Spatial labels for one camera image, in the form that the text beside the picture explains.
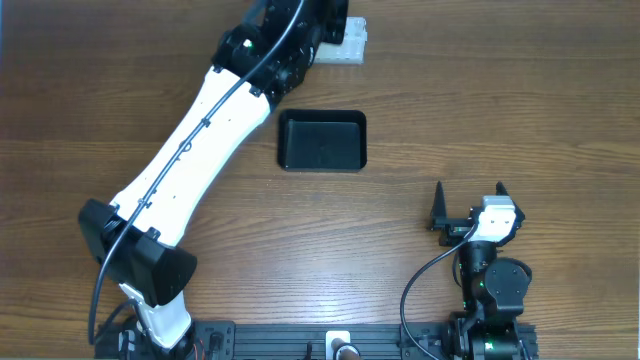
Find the wooden tabletop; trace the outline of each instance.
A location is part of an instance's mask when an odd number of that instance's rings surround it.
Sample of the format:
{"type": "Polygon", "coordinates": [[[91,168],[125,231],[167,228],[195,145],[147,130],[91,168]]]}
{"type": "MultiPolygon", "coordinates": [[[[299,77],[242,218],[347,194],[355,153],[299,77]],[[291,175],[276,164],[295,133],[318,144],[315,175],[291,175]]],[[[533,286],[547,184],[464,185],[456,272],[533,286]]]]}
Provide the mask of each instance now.
{"type": "MultiPolygon", "coordinates": [[[[98,266],[77,224],[153,158],[247,0],[5,0],[0,61],[0,356],[89,357],[98,266]]],[[[527,220],[504,255],[531,266],[522,321],[543,358],[638,346],[640,2],[351,1],[362,66],[317,65],[236,151],[181,243],[195,319],[399,323],[402,289],[444,251],[425,227],[503,181],[527,220]],[[287,173],[276,117],[358,109],[357,174],[287,173]]],[[[460,310],[451,259],[410,321],[460,310]]],[[[98,321],[123,294],[107,282],[98,321]]]]}

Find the wood grain surface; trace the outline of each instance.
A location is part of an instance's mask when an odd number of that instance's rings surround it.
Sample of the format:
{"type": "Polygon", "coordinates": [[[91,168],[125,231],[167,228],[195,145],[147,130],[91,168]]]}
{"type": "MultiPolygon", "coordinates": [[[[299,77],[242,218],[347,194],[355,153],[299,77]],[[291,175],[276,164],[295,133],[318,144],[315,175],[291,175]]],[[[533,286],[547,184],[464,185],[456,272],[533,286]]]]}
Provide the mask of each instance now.
{"type": "MultiPolygon", "coordinates": [[[[5,0],[0,61],[0,356],[89,357],[98,266],[76,222],[146,166],[248,1],[5,0]]],[[[640,2],[352,0],[362,66],[317,65],[279,110],[359,109],[358,174],[286,173],[274,116],[238,149],[181,245],[196,319],[398,323],[425,230],[502,180],[527,215],[505,254],[534,282],[522,320],[542,358],[632,359],[638,346],[640,2]]],[[[410,321],[461,308],[450,259],[410,321]]],[[[106,284],[98,318],[124,299],[106,284]]]]}

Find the wooden table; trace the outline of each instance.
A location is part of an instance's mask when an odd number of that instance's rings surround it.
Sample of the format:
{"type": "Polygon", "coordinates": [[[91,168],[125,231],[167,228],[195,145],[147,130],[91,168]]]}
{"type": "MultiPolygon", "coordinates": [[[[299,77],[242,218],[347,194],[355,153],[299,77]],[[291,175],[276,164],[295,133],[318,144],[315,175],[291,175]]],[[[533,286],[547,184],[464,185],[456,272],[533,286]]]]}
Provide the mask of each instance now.
{"type": "MultiPolygon", "coordinates": [[[[5,0],[0,91],[0,356],[92,356],[98,271],[76,216],[108,202],[182,119],[248,1],[5,0]]],[[[543,358],[631,359],[638,340],[640,3],[352,0],[362,66],[314,66],[238,149],[182,246],[196,319],[398,323],[425,230],[505,182],[527,215],[504,248],[534,270],[522,320],[543,358]],[[359,109],[358,174],[286,173],[286,108],[359,109]]],[[[450,259],[410,321],[461,309],[450,259]]],[[[99,321],[124,299],[106,284],[99,321]]]]}

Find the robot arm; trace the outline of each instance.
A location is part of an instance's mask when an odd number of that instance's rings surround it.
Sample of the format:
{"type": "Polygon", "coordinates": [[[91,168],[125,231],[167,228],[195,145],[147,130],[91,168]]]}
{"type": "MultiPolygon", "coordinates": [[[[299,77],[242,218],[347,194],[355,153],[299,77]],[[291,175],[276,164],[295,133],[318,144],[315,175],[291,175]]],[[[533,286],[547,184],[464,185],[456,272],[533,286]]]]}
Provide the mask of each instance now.
{"type": "Polygon", "coordinates": [[[79,215],[92,255],[137,302],[163,352],[190,346],[181,341],[191,327],[182,290],[197,261],[177,245],[197,203],[237,146],[302,83],[320,42],[344,36],[347,0],[264,5],[262,25],[225,34],[194,104],[149,166],[110,205],[92,199],[79,215]]]}

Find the black container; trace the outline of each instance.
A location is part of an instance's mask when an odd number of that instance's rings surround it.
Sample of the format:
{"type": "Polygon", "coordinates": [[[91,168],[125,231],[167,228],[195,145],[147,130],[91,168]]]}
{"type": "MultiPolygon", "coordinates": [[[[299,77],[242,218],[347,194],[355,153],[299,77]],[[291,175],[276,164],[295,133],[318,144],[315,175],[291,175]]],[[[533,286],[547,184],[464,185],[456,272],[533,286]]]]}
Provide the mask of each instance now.
{"type": "Polygon", "coordinates": [[[367,118],[357,110],[285,110],[278,163],[286,171],[354,172],[367,163],[367,118]]]}

